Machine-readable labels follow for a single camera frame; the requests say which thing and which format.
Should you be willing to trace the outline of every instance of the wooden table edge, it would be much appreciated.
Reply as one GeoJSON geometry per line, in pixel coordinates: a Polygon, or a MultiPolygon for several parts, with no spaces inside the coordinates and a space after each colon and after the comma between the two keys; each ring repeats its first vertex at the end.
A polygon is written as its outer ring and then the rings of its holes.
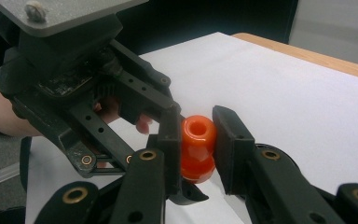
{"type": "Polygon", "coordinates": [[[273,49],[275,51],[296,57],[298,59],[316,63],[324,67],[335,69],[337,71],[351,74],[358,77],[358,63],[351,63],[327,55],[316,53],[306,49],[300,49],[294,46],[286,45],[280,42],[269,40],[260,36],[250,35],[246,33],[239,33],[233,35],[234,37],[257,44],[264,48],[273,49]]]}

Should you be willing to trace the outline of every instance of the metal plate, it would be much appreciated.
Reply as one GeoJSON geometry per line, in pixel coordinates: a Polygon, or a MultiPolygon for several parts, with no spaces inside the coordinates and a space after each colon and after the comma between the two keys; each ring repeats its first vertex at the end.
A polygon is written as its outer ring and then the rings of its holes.
{"type": "Polygon", "coordinates": [[[29,35],[44,37],[57,34],[88,21],[134,7],[147,0],[38,0],[46,19],[31,21],[25,12],[29,0],[0,0],[0,11],[29,35]]]}

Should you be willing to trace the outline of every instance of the bolt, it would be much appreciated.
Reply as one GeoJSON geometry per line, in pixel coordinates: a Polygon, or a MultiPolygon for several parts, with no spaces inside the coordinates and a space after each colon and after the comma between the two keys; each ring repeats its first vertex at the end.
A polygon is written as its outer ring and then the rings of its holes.
{"type": "Polygon", "coordinates": [[[42,4],[38,1],[28,1],[24,8],[28,19],[34,22],[46,21],[46,10],[43,9],[42,4]]]}

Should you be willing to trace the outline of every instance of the orange object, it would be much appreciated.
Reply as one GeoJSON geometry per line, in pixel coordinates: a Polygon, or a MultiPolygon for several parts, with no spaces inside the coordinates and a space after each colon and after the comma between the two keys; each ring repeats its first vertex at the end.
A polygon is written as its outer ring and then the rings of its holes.
{"type": "Polygon", "coordinates": [[[199,184],[211,177],[214,170],[214,142],[216,128],[210,119],[191,116],[182,122],[183,178],[199,184]]]}

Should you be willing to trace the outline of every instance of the white table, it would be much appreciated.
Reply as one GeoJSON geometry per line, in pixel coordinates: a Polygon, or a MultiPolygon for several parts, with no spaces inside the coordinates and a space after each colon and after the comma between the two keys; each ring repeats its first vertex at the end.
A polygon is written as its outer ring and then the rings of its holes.
{"type": "MultiPolygon", "coordinates": [[[[288,153],[311,184],[335,194],[340,184],[358,182],[358,77],[222,34],[142,58],[172,79],[172,95],[185,117],[211,117],[214,105],[229,107],[256,142],[288,153]]],[[[147,136],[127,122],[111,127],[133,148],[145,146],[147,136]]],[[[151,129],[156,132],[158,125],[151,129]]],[[[27,223],[57,189],[82,179],[43,137],[34,139],[31,153],[27,223]]],[[[102,187],[113,179],[87,180],[102,187]]],[[[243,202],[224,195],[217,173],[199,187],[210,200],[167,202],[166,223],[250,223],[243,202]]]]}

